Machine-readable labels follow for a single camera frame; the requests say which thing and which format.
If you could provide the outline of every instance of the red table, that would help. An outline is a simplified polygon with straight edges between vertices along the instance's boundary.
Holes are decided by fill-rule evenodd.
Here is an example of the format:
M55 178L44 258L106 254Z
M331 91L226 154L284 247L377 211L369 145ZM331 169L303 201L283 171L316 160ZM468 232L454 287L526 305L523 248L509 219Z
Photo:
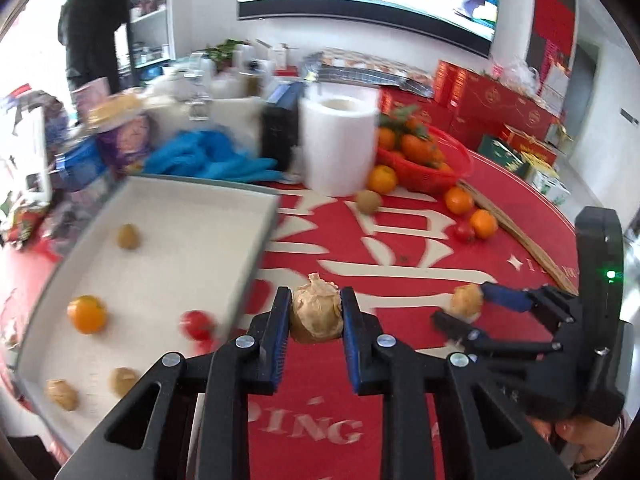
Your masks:
M572 225L526 183L474 157L469 183L500 206L576 282ZM515 288L552 280L504 231L488 241L464 245L449 237L455 220L441 201L399 190L385 196L373 221L359 217L350 200L308 190L284 189L280 224L264 256L241 327L268 310L279 285L292 288L319 272L338 286L352 286L364 310L375 313L387 333L416 349L437 348L444 338L429 317L456 286L496 280ZM26 326L30 311L54 269L33 251L4 250L0 322ZM529 314L486 304L476 325L505 338L548 340ZM432 406L432 421L435 421ZM382 400L358 398L348 383L341 342L287 351L284 378L273 397L250 401L253 478L283 476L320 480L377 478L382 441ZM433 428L436 434L437 425Z

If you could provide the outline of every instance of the wooden stick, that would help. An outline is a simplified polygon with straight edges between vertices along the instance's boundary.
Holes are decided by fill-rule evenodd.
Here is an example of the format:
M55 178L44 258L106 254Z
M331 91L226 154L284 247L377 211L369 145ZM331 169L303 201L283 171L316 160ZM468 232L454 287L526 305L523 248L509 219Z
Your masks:
M529 238L522 229L507 215L502 209L495 205L491 200L480 193L475 187L464 180L460 180L458 185L469 192L476 204L482 209L486 209L495 216L495 219L505 231L513 236L519 243L533 256L533 258L542 266L543 269L554 279L562 290L578 295L578 289L562 272L560 267L546 254L545 250Z

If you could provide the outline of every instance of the green box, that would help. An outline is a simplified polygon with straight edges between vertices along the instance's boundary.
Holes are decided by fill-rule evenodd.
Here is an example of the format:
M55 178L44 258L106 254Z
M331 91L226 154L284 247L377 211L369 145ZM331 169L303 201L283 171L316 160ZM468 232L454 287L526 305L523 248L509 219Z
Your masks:
M478 153L520 178L524 178L529 172L530 164L522 160L520 153L497 137L491 135L482 137Z

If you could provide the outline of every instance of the paper towel roll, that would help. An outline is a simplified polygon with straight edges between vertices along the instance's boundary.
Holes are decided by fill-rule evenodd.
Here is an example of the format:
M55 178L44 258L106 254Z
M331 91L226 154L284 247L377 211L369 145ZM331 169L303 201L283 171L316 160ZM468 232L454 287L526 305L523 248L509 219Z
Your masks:
M360 99L329 95L300 101L305 184L328 196L364 189L376 156L378 109Z

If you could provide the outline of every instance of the bracelet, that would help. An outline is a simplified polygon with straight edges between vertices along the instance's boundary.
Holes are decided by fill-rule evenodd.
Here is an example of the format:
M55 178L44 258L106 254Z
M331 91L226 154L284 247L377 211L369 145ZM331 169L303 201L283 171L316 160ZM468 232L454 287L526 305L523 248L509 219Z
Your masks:
M624 431L624 423L625 421L623 420L622 416L618 417L618 432L616 433L616 439L613 441L613 444L611 444L611 447L609 448L609 450L605 453L605 455L600 459L600 460L588 460L587 462L582 462L581 464L575 464L574 467L572 468L572 471L574 472L574 476L576 478L580 478L582 476L587 475L588 473L590 473L593 469L602 469L604 467L604 465L609 461L609 458L611 458L611 456L615 453L616 449L618 448L618 445L620 444L620 441L622 441L622 437L625 434ZM581 469L580 472L577 472L575 469L575 466L582 466L583 468L586 467L587 469Z

